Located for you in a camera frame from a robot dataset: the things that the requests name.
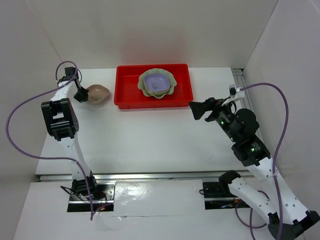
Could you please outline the purple square plate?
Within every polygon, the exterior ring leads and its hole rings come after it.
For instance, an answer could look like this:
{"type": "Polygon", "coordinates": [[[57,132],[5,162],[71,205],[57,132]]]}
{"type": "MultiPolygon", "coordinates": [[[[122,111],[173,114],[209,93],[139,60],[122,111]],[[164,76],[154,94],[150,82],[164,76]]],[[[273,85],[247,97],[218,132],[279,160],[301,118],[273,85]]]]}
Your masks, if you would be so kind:
{"type": "Polygon", "coordinates": [[[143,79],[146,90],[153,93],[166,92],[170,89],[169,78],[163,73],[150,73],[143,79]]]}

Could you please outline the large green scalloped bowl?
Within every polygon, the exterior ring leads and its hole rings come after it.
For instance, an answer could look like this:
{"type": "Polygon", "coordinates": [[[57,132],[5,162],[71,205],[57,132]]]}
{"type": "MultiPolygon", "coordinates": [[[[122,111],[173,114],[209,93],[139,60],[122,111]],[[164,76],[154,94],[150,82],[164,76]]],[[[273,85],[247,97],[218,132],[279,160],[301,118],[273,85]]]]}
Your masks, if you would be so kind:
{"type": "Polygon", "coordinates": [[[171,72],[164,70],[162,68],[152,68],[152,69],[145,71],[143,74],[141,74],[139,76],[138,84],[137,84],[138,89],[141,90],[142,93],[146,97],[154,97],[156,99],[162,99],[166,95],[172,95],[176,86],[177,86],[177,81],[176,81],[174,75],[171,72]],[[168,77],[169,82],[170,82],[170,89],[169,90],[163,91],[163,92],[158,92],[158,93],[146,90],[145,85],[144,85],[145,76],[148,74],[155,74],[155,73],[162,73],[168,77]]]}

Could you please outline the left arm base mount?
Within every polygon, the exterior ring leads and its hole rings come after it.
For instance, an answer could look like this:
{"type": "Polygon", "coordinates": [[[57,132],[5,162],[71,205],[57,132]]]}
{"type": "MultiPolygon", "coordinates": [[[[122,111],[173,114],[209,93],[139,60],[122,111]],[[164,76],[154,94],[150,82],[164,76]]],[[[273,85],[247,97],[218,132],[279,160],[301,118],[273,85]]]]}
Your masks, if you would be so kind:
{"type": "MultiPolygon", "coordinates": [[[[60,188],[69,195],[68,213],[84,213],[90,212],[90,201],[88,196],[81,194],[76,195],[74,191],[65,186],[60,188]]],[[[97,193],[92,195],[93,211],[98,212],[113,212],[115,199],[116,184],[102,183],[97,185],[97,193]]]]}

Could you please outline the brown square plate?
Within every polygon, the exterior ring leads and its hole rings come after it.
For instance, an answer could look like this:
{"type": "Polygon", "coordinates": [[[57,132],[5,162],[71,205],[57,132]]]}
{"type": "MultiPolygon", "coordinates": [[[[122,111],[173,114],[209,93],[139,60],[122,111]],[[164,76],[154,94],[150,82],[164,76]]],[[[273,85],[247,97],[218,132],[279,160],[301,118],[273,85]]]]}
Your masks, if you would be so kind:
{"type": "Polygon", "coordinates": [[[87,101],[91,104],[101,104],[110,96],[110,90],[100,84],[93,84],[87,90],[87,101]]]}

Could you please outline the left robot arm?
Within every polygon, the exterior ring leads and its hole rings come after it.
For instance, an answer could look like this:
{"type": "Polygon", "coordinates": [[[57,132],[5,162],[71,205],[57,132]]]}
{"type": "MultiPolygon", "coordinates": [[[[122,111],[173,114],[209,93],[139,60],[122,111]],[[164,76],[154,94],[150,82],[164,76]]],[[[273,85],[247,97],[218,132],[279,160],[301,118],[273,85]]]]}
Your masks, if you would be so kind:
{"type": "Polygon", "coordinates": [[[66,67],[65,75],[57,81],[58,90],[49,101],[41,103],[41,111],[48,134],[66,151],[69,159],[72,185],[70,192],[88,200],[97,197],[99,187],[92,170],[88,167],[78,140],[80,129],[78,118],[68,98],[72,83],[75,84],[74,99],[79,103],[88,100],[88,90],[81,86],[76,67],[66,67]]]}

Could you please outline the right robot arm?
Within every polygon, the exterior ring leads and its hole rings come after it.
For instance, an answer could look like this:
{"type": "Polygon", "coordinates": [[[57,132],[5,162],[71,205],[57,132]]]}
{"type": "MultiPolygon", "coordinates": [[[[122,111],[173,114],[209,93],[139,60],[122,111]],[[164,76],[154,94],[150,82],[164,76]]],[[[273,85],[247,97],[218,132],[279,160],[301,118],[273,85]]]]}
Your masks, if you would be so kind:
{"type": "Polygon", "coordinates": [[[320,216],[298,200],[278,169],[273,168],[272,155],[256,135],[260,126],[256,115],[246,108],[232,112],[233,104],[211,97],[204,102],[191,101],[188,105],[195,120],[211,112],[205,121],[217,122],[233,142],[234,155],[261,183],[263,192],[253,189],[234,170],[219,177],[218,190],[223,196],[239,197],[253,208],[275,239],[294,240],[318,223],[320,216]]]}

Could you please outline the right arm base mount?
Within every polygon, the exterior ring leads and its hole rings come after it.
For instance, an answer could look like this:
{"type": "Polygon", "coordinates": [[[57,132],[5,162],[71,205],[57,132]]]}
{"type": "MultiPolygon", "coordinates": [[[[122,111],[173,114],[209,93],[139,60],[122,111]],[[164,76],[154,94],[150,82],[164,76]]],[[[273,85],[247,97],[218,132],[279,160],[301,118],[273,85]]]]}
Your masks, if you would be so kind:
{"type": "Polygon", "coordinates": [[[249,208],[239,197],[231,194],[217,181],[203,182],[199,194],[204,197],[206,210],[234,209],[237,204],[239,208],[249,208]]]}

